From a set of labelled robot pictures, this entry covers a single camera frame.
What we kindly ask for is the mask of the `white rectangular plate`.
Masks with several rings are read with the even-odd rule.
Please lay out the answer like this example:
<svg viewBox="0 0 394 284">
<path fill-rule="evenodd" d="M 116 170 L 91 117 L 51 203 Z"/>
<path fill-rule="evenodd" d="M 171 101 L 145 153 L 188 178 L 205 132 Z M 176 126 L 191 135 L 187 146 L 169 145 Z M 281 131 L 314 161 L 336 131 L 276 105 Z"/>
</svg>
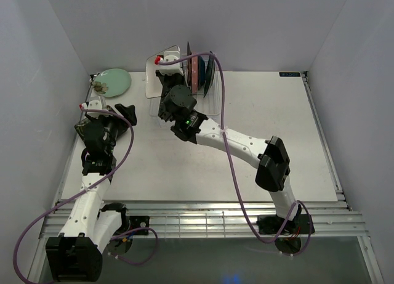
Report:
<svg viewBox="0 0 394 284">
<path fill-rule="evenodd" d="M 160 97 L 162 93 L 163 87 L 156 75 L 157 71 L 159 71 L 160 75 L 184 75 L 182 62 L 174 65 L 162 66 L 156 64 L 157 58 L 159 58 L 159 60 L 164 60 L 164 62 L 178 60 L 181 58 L 180 48 L 174 45 L 147 58 L 145 65 L 145 95 L 148 99 Z"/>
</svg>

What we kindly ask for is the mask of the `pink polka dot plate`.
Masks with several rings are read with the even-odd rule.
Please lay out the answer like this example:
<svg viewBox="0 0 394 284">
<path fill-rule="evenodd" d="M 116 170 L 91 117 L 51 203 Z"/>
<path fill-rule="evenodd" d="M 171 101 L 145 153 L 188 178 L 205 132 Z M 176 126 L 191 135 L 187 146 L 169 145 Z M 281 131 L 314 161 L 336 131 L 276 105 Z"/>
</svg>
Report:
<svg viewBox="0 0 394 284">
<path fill-rule="evenodd" d="M 199 88 L 199 62 L 198 56 L 195 56 L 191 59 L 191 91 L 192 94 L 196 94 Z"/>
</svg>

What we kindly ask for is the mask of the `cream floral square plate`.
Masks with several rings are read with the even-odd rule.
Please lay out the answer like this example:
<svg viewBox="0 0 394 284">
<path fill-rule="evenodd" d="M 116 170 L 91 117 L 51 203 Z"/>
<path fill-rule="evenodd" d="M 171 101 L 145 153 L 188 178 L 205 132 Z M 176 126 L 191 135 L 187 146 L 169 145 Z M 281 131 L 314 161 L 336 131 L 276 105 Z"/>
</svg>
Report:
<svg viewBox="0 0 394 284">
<path fill-rule="evenodd" d="M 190 43 L 187 42 L 187 56 L 191 55 L 192 51 L 190 48 Z M 192 87 L 192 59 L 187 60 L 187 84 L 189 87 Z"/>
</svg>

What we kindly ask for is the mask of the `dark blue leaf plate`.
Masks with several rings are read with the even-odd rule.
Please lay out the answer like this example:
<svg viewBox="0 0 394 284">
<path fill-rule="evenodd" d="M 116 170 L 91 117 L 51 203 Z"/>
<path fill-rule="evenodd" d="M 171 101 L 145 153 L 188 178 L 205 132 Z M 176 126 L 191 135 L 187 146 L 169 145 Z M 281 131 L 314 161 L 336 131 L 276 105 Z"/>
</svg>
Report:
<svg viewBox="0 0 394 284">
<path fill-rule="evenodd" d="M 201 89 L 206 80 L 206 64 L 201 56 L 198 56 L 198 89 Z"/>
</svg>

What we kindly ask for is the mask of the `teal leaf-shaped plate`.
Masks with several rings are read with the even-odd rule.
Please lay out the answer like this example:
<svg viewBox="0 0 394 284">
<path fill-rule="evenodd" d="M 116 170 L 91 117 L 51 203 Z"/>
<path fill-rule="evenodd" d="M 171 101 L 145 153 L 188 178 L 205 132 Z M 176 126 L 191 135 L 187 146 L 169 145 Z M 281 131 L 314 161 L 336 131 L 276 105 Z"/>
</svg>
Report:
<svg viewBox="0 0 394 284">
<path fill-rule="evenodd" d="M 207 93 L 209 92 L 209 88 L 213 83 L 214 75 L 215 75 L 215 67 L 216 67 L 215 60 L 212 56 L 210 56 L 206 67 L 204 92 L 203 92 L 204 97 L 207 96 Z"/>
</svg>

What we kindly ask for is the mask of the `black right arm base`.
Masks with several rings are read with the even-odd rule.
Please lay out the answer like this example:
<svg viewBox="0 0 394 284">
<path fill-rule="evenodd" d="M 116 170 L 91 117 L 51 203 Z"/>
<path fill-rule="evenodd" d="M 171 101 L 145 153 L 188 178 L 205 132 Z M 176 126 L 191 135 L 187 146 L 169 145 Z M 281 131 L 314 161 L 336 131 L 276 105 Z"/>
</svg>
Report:
<svg viewBox="0 0 394 284">
<path fill-rule="evenodd" d="M 259 234 L 274 235 L 279 231 L 284 219 L 277 215 L 259 215 L 257 216 L 256 224 L 258 226 Z M 310 223 L 309 217 L 306 214 L 301 214 L 292 221 L 287 221 L 281 235 L 290 235 L 293 233 L 309 234 L 312 229 L 312 234 L 315 233 L 314 225 Z"/>
</svg>

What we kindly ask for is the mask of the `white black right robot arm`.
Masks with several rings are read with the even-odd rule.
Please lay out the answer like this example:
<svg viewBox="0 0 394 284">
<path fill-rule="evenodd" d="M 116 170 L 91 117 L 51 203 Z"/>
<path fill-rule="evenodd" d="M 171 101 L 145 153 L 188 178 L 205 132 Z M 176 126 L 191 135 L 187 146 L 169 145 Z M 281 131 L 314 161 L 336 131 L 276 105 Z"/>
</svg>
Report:
<svg viewBox="0 0 394 284">
<path fill-rule="evenodd" d="M 180 74 L 155 72 L 162 85 L 158 116 L 173 125 L 171 131 L 180 140 L 229 152 L 257 170 L 256 184 L 269 192 L 276 214 L 259 222 L 261 233 L 284 233 L 304 230 L 301 206 L 290 186 L 290 159 L 283 141 L 276 136 L 264 140 L 232 129 L 195 110 L 196 99 Z"/>
</svg>

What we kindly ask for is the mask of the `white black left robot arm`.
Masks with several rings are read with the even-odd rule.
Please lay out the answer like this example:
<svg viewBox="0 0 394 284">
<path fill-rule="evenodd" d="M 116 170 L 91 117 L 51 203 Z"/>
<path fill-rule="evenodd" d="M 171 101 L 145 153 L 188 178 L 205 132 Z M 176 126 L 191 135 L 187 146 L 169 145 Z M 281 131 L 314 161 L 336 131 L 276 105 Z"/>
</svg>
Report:
<svg viewBox="0 0 394 284">
<path fill-rule="evenodd" d="M 116 141 L 137 124 L 135 106 L 118 103 L 114 108 L 97 108 L 95 103 L 84 103 L 80 107 L 86 116 L 74 126 L 85 145 L 79 197 L 59 234 L 46 243 L 50 271 L 56 282 L 97 281 L 102 271 L 102 253 L 112 235 L 124 234 L 131 226 L 122 204 L 102 203 L 116 167 Z"/>
</svg>

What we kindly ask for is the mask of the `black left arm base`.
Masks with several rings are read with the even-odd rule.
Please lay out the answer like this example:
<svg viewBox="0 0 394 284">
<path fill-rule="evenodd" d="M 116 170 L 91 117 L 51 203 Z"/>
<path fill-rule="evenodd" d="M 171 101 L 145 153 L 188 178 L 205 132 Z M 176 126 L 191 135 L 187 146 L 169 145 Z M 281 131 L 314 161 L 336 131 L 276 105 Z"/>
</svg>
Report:
<svg viewBox="0 0 394 284">
<path fill-rule="evenodd" d="M 127 216 L 126 218 L 129 222 L 129 230 L 143 228 L 143 230 L 130 233 L 128 235 L 129 237 L 134 235 L 148 235 L 149 231 L 147 227 L 150 226 L 150 216 Z"/>
</svg>

